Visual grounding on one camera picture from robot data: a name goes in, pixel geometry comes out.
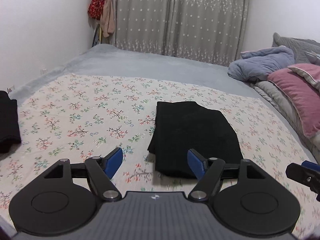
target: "blue gripper pad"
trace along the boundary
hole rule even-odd
[[[187,158],[190,169],[197,179],[200,180],[205,174],[203,161],[200,160],[191,150],[188,150]]]
[[[309,161],[304,161],[302,164],[301,164],[302,167],[305,167],[307,169],[310,169],[310,170],[314,170],[314,171],[318,171],[320,172],[320,165],[316,164],[316,163],[312,163],[312,162],[309,162]]]
[[[116,174],[117,170],[120,168],[123,160],[123,153],[121,148],[114,149],[106,157],[103,158],[106,161],[104,173],[109,179]]]

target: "white power outlet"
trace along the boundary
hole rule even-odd
[[[43,69],[40,69],[40,74],[41,75],[44,75],[44,74],[47,74],[47,69],[46,68],[43,68]]]
[[[14,86],[7,88],[8,94],[11,93],[14,90]]]

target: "red bag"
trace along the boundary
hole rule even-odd
[[[104,5],[105,0],[92,0],[89,9],[88,9],[88,14],[91,18],[100,20],[102,10],[103,10],[103,5]]]

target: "gray curtain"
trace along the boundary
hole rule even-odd
[[[113,0],[120,49],[228,66],[239,57],[248,0]]]

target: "black garment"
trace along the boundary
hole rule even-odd
[[[7,153],[13,144],[21,143],[17,100],[0,91],[0,153]]]
[[[196,102],[158,102],[156,129],[148,151],[156,154],[156,171],[172,177],[195,178],[187,152],[195,149],[205,158],[240,163],[237,135],[224,115]]]

